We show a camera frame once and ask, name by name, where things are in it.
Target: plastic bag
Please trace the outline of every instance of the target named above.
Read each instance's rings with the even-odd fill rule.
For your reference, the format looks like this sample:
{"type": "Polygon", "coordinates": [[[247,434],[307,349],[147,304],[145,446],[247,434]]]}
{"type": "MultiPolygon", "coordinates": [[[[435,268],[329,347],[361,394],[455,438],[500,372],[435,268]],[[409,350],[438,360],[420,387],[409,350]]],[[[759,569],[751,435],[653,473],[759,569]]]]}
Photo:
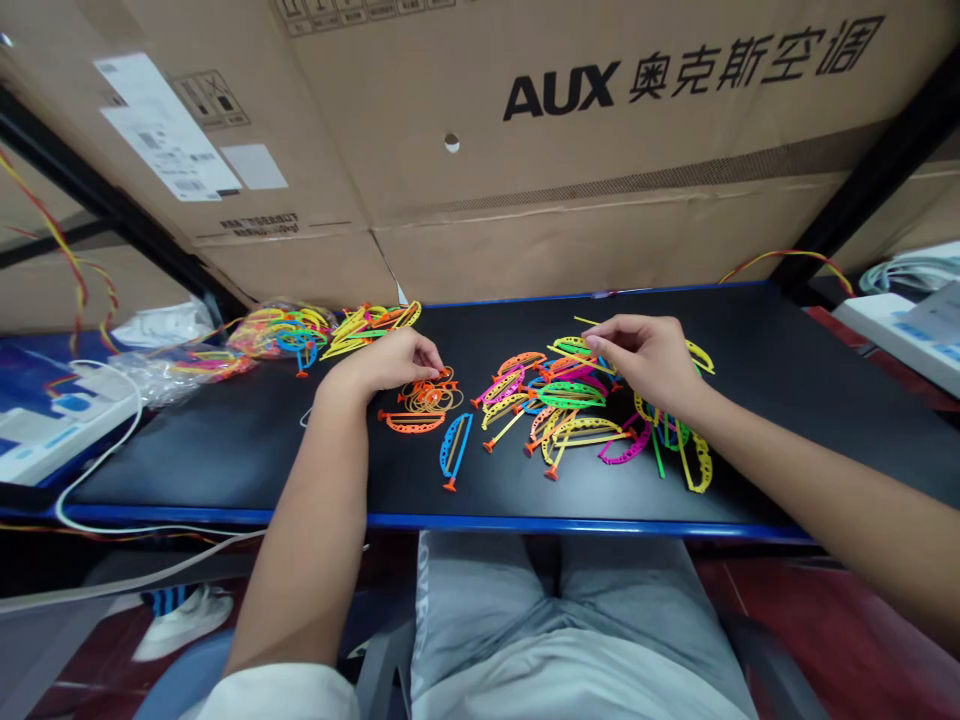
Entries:
{"type": "Polygon", "coordinates": [[[189,302],[172,307],[138,310],[111,332],[129,347],[161,348],[205,337],[213,327],[207,306],[191,297],[189,302]]]}
{"type": "Polygon", "coordinates": [[[151,410],[180,402],[201,385],[220,382],[257,365],[256,360],[232,348],[201,343],[121,353],[108,362],[136,383],[144,405],[151,410]]]}
{"type": "Polygon", "coordinates": [[[271,298],[257,305],[227,341],[227,346],[255,358],[290,358],[326,345],[338,327],[332,312],[323,307],[271,298]]]}

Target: hand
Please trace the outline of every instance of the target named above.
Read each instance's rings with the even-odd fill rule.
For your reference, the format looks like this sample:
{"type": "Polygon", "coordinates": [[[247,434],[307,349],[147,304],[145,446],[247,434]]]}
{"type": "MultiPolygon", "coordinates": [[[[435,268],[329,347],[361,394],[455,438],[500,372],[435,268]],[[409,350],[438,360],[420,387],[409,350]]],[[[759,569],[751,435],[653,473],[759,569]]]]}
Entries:
{"type": "Polygon", "coordinates": [[[697,374],[676,318],[616,315],[582,337],[640,397],[681,420],[691,416],[710,390],[697,374]]]}
{"type": "Polygon", "coordinates": [[[369,400],[378,390],[390,390],[417,380],[432,380],[443,372],[437,346],[413,328],[400,328],[347,356],[323,384],[336,383],[369,400]]]}

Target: white cable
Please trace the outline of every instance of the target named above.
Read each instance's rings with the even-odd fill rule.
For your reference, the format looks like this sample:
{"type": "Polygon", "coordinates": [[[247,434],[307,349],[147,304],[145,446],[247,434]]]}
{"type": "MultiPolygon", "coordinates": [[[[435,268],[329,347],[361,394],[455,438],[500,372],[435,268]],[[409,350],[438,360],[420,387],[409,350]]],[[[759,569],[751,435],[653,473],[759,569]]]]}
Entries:
{"type": "Polygon", "coordinates": [[[932,292],[960,277],[960,258],[911,255],[874,265],[860,277],[860,289],[868,295],[890,292],[896,280],[909,287],[932,292]]]}
{"type": "Polygon", "coordinates": [[[140,424],[140,419],[143,417],[143,397],[140,394],[140,388],[137,387],[137,384],[127,377],[125,374],[117,370],[115,367],[106,365],[102,362],[96,360],[74,360],[70,363],[71,365],[83,364],[83,365],[93,365],[95,367],[102,367],[110,370],[111,372],[116,373],[122,377],[126,382],[130,383],[130,386],[133,388],[134,397],[137,399],[137,412],[133,418],[133,422],[127,431],[123,434],[123,437],[120,438],[113,446],[110,447],[103,455],[97,458],[96,462],[93,463],[87,470],[80,475],[79,478],[74,480],[67,488],[60,493],[60,497],[57,498],[56,505],[54,506],[54,511],[56,512],[57,519],[66,525],[75,530],[82,530],[83,532],[95,533],[97,535],[136,535],[139,533],[153,533],[158,530],[190,530],[193,532],[199,533],[208,533],[208,534],[217,534],[217,535],[229,535],[228,540],[214,545],[208,550],[204,550],[199,555],[195,555],[192,558],[184,560],[181,563],[177,563],[171,567],[166,568],[165,570],[158,570],[155,573],[149,575],[142,575],[140,577],[129,578],[127,580],[118,580],[112,583],[104,583],[102,585],[93,585],[90,587],[81,587],[75,588],[72,590],[53,590],[51,592],[45,593],[36,593],[33,595],[22,595],[20,597],[5,598],[0,600],[0,615],[17,612],[19,610],[27,610],[30,608],[45,607],[48,605],[56,605],[64,602],[75,602],[78,600],[89,600],[96,597],[101,597],[103,595],[114,595],[117,593],[128,592],[130,590],[136,590],[141,588],[144,585],[150,585],[151,583],[160,582],[165,580],[168,577],[176,575],[181,570],[186,570],[192,565],[196,565],[199,562],[203,562],[208,557],[215,555],[224,548],[233,545],[236,542],[241,540],[248,540],[250,538],[260,537],[261,535],[266,534],[266,530],[255,530],[254,532],[248,533],[238,533],[238,532],[228,532],[226,530],[212,530],[210,528],[200,528],[194,527],[192,525],[155,525],[153,527],[141,527],[141,528],[127,528],[127,529],[118,529],[118,528],[97,528],[91,527],[89,525],[82,525],[78,522],[75,522],[68,518],[63,510],[64,501],[67,496],[73,491],[80,483],[86,480],[94,470],[96,470],[100,465],[106,460],[110,455],[117,451],[127,440],[130,439],[130,436],[133,435],[133,431],[136,429],[137,425],[140,424]]]}
{"type": "Polygon", "coordinates": [[[74,530],[81,530],[83,532],[95,533],[97,535],[137,535],[140,533],[154,533],[161,530],[189,530],[191,532],[206,533],[212,535],[228,535],[230,537],[242,537],[249,536],[253,537],[259,533],[238,533],[231,532],[229,530],[213,530],[211,528],[201,528],[195,527],[193,525],[153,525],[150,527],[138,527],[138,528],[98,528],[90,525],[83,525],[71,520],[67,517],[64,512],[63,506],[67,499],[67,496],[76,489],[76,487],[86,480],[90,475],[98,468],[103,461],[110,457],[113,453],[120,449],[120,447],[130,439],[130,436],[133,435],[133,431],[136,430],[137,425],[140,424],[140,419],[143,417],[143,397],[140,394],[140,388],[137,384],[131,380],[127,375],[117,370],[115,367],[111,367],[106,363],[98,362],[97,360],[73,360],[71,365],[83,364],[83,365],[93,365],[95,367],[106,368],[112,373],[115,373],[122,377],[127,383],[130,384],[130,387],[133,388],[134,397],[137,399],[137,414],[133,418],[133,422],[130,424],[130,427],[127,428],[127,431],[123,434],[123,437],[120,438],[113,446],[107,450],[103,455],[97,458],[96,462],[88,467],[76,480],[70,483],[63,492],[60,493],[60,497],[57,498],[56,504],[53,506],[53,511],[57,516],[57,520],[66,525],[67,527],[73,528],[74,530]]]}
{"type": "Polygon", "coordinates": [[[248,538],[259,537],[266,532],[266,530],[257,530],[256,532],[247,533],[246,535],[237,535],[229,540],[224,540],[219,545],[214,545],[209,550],[204,550],[199,555],[194,555],[192,558],[184,560],[182,563],[177,563],[176,565],[172,565],[164,570],[158,570],[157,572],[150,573],[149,575],[141,575],[140,577],[129,578],[127,580],[117,580],[111,583],[104,583],[103,585],[91,585],[90,587],[73,588],[71,590],[52,590],[45,593],[35,593],[34,595],[21,595],[19,597],[4,598],[0,600],[0,615],[17,612],[19,610],[46,607],[48,605],[57,605],[64,602],[75,602],[77,600],[90,600],[103,595],[116,595],[118,593],[137,590],[138,588],[142,588],[144,585],[151,585],[155,582],[165,580],[168,577],[172,577],[181,570],[186,570],[191,565],[196,565],[199,562],[203,562],[211,555],[220,552],[229,545],[233,545],[235,542],[240,542],[241,540],[246,540],[248,538]]]}

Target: white sleeve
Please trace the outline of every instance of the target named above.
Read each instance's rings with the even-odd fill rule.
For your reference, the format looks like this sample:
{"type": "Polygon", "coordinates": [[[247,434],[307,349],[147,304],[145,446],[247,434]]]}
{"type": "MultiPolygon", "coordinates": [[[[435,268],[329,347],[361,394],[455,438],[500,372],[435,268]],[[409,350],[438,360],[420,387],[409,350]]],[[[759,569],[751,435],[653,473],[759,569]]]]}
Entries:
{"type": "Polygon", "coordinates": [[[278,663],[241,670],[217,683],[197,720],[358,720],[353,686],[336,670],[278,663]]]}

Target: cardboard box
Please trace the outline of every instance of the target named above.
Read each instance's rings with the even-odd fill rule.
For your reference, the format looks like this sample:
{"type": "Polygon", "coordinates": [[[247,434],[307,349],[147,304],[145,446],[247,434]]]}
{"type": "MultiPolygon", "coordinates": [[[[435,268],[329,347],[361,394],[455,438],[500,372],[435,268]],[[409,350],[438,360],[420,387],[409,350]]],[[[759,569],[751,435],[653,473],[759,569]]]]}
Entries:
{"type": "MultiPolygon", "coordinates": [[[[79,257],[110,273],[120,298],[117,325],[138,310],[190,299],[183,287],[113,233],[84,240],[74,249],[79,257]]],[[[83,327],[92,330],[106,317],[110,304],[100,275],[89,268],[83,269],[83,275],[90,290],[83,327]]],[[[0,331],[4,334],[70,331],[76,309],[76,284],[60,253],[0,270],[0,331]]]]}
{"type": "MultiPolygon", "coordinates": [[[[406,295],[424,303],[712,284],[744,260],[788,247],[841,181],[695,188],[375,234],[406,295]]],[[[737,280],[764,278],[775,266],[758,264],[737,280]]]]}
{"type": "MultiPolygon", "coordinates": [[[[82,212],[73,199],[33,169],[9,147],[0,143],[0,149],[9,158],[14,170],[30,187],[53,217],[63,223],[82,212]]],[[[29,242],[32,237],[47,237],[50,231],[43,224],[40,213],[17,183],[0,170],[0,251],[29,242]]]]}
{"type": "Polygon", "coordinates": [[[203,253],[258,300],[286,296],[338,310],[364,302],[397,304],[397,282],[369,232],[324,238],[252,240],[203,253]]]}
{"type": "Polygon", "coordinates": [[[366,227],[270,3],[13,0],[0,8],[0,26],[13,41],[2,52],[5,79],[21,99],[179,238],[229,243],[366,227]],[[189,122],[171,119],[159,89],[135,80],[133,90],[142,92],[129,104],[148,108],[147,127],[131,132],[156,143],[157,127],[172,137],[192,123],[215,148],[197,157],[214,157],[184,163],[225,165],[231,158],[225,167],[239,190],[207,183],[205,190],[223,197],[212,192],[216,201],[183,202],[101,112],[132,111],[94,61],[136,53],[169,81],[167,99],[189,122]],[[150,125],[161,120],[167,124],[150,125]],[[224,148],[241,150],[226,155],[224,148]]]}
{"type": "Polygon", "coordinates": [[[375,229],[848,171],[960,35],[949,0],[381,4],[276,2],[375,229]]]}
{"type": "Polygon", "coordinates": [[[833,255],[848,273],[960,237],[960,153],[924,164],[833,255]]]}
{"type": "Polygon", "coordinates": [[[0,22],[31,107],[247,292],[375,299],[369,228],[409,297],[455,302],[713,282],[792,246],[960,5],[12,0],[0,22]],[[180,202],[100,112],[93,61],[135,52],[218,155],[263,145],[289,187],[180,202]],[[238,113],[199,114],[211,79],[238,113]]]}

